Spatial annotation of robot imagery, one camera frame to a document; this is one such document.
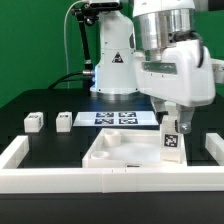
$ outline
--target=white border frame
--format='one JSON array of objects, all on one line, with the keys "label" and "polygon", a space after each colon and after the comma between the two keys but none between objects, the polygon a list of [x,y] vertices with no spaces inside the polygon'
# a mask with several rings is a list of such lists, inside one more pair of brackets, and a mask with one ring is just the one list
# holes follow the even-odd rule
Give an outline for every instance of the white border frame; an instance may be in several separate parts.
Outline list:
[{"label": "white border frame", "polygon": [[224,167],[16,169],[28,150],[18,136],[0,156],[1,194],[224,190]]}]

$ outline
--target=robot logo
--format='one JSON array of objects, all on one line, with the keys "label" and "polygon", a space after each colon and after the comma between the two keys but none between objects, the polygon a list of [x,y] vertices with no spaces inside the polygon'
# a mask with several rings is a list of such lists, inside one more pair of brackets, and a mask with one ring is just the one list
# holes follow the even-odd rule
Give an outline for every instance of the robot logo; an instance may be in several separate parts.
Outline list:
[{"label": "robot logo", "polygon": [[119,52],[117,52],[117,54],[115,55],[112,63],[124,63],[124,61],[123,61]]}]

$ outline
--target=cable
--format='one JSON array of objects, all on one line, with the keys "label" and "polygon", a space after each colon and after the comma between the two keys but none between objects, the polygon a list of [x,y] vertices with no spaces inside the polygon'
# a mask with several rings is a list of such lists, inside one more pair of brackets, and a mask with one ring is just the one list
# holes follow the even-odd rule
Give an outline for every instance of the cable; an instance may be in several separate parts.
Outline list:
[{"label": "cable", "polygon": [[82,74],[83,74],[82,72],[76,72],[76,73],[70,73],[68,75],[65,75],[65,76],[61,77],[60,79],[58,79],[57,81],[55,81],[54,83],[52,83],[48,87],[48,89],[53,89],[58,83],[63,82],[63,81],[67,81],[67,80],[65,80],[67,78],[70,78],[70,77],[76,76],[76,75],[82,75]]},{"label": "cable", "polygon": [[60,80],[60,81],[56,81],[55,83],[51,84],[48,89],[54,89],[55,86],[57,86],[59,83],[63,83],[63,82],[77,82],[77,81],[84,81],[84,78],[80,78],[80,79],[68,79],[68,80]]},{"label": "cable", "polygon": [[192,32],[191,35],[199,41],[199,52],[200,58],[198,63],[198,68],[201,68],[204,62],[204,44],[201,36],[197,32]]},{"label": "cable", "polygon": [[85,2],[89,2],[89,0],[81,0],[81,1],[77,1],[74,2],[68,9],[66,15],[65,15],[65,20],[64,20],[64,48],[65,48],[65,58],[66,58],[66,71],[67,74],[69,74],[69,58],[68,58],[68,46],[67,46],[67,20],[68,20],[68,15],[71,11],[71,9],[79,3],[85,3]]}]

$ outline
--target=black cable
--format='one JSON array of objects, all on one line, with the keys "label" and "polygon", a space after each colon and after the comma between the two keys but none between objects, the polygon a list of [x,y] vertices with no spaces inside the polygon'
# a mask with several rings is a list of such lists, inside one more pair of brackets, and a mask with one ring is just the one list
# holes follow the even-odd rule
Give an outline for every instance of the black cable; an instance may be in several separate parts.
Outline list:
[{"label": "black cable", "polygon": [[59,83],[63,83],[63,82],[77,82],[77,81],[84,81],[84,78],[80,78],[80,79],[67,79],[67,80],[61,80],[61,81],[57,81],[53,84],[51,84],[48,89],[54,89],[55,86],[57,86]]},{"label": "black cable", "polygon": [[187,39],[190,39],[191,31],[179,31],[176,32],[173,36],[174,41],[186,41]]},{"label": "black cable", "polygon": [[86,29],[85,29],[84,13],[83,13],[82,10],[76,9],[74,7],[72,14],[74,16],[76,16],[76,18],[79,22],[79,30],[80,30],[80,34],[81,34],[82,47],[83,47],[83,53],[84,53],[84,58],[85,58],[85,69],[92,70],[93,69],[93,64],[92,64],[92,61],[91,61],[91,58],[90,58],[90,53],[89,53],[89,44],[88,44]]},{"label": "black cable", "polygon": [[65,75],[63,77],[61,77],[60,79],[58,79],[57,81],[55,81],[54,83],[52,83],[48,89],[53,89],[58,83],[62,82],[63,80],[70,78],[72,76],[76,76],[76,75],[82,75],[82,72],[75,72],[75,73],[70,73],[68,75]]},{"label": "black cable", "polygon": [[198,68],[201,68],[204,62],[204,44],[201,36],[197,32],[191,32],[193,38],[196,38],[199,41],[199,52],[200,52],[200,59],[198,63]]}]

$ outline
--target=qr code marker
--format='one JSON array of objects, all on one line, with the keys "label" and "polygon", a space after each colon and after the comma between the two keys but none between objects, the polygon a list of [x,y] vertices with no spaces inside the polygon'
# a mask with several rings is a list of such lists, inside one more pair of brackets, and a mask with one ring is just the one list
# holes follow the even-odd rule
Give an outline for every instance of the qr code marker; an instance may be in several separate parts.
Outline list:
[{"label": "qr code marker", "polygon": [[114,117],[113,112],[98,112],[96,113],[96,117]]},{"label": "qr code marker", "polygon": [[136,118],[133,119],[119,119],[119,124],[138,124],[138,120]]},{"label": "qr code marker", "polygon": [[119,117],[137,117],[135,112],[120,112]]},{"label": "qr code marker", "polygon": [[164,146],[177,148],[178,135],[165,135]]},{"label": "qr code marker", "polygon": [[95,124],[114,124],[114,119],[96,119]]}]

